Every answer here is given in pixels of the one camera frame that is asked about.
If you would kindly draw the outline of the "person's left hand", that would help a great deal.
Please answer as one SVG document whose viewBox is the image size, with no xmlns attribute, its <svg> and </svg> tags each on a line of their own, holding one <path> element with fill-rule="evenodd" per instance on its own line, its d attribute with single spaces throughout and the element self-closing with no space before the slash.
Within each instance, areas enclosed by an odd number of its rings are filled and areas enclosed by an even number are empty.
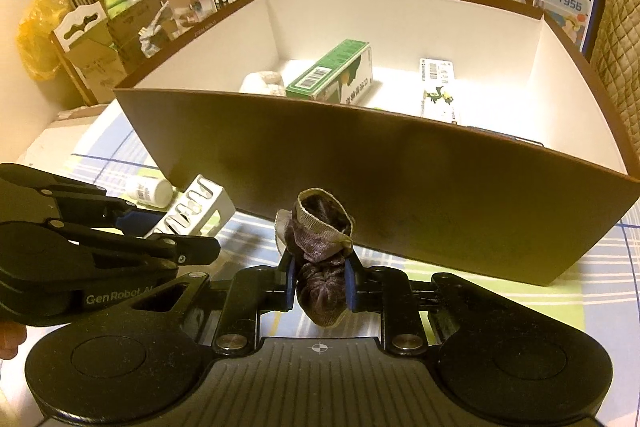
<svg viewBox="0 0 640 427">
<path fill-rule="evenodd" d="M 11 360 L 27 338 L 27 329 L 15 322 L 0 323 L 0 359 Z"/>
</svg>

